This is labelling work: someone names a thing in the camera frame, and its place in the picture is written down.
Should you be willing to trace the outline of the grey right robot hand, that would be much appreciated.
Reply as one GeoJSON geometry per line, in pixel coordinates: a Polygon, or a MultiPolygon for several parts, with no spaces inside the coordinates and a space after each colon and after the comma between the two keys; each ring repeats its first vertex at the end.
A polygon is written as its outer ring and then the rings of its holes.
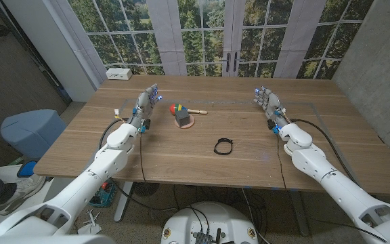
{"type": "Polygon", "coordinates": [[[279,128],[290,123],[286,116],[286,109],[279,97],[270,89],[265,87],[261,87],[261,89],[255,88],[254,102],[264,110],[267,119],[271,120],[279,128]]]}

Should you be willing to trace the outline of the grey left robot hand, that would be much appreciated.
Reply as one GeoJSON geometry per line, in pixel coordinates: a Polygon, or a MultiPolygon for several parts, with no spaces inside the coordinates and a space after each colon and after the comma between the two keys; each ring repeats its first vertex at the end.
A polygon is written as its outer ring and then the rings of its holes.
{"type": "Polygon", "coordinates": [[[158,86],[157,84],[154,84],[138,96],[135,107],[133,108],[133,114],[129,117],[128,124],[136,127],[141,132],[150,128],[150,117],[154,106],[163,98],[162,96],[157,96],[157,94],[158,86]]]}

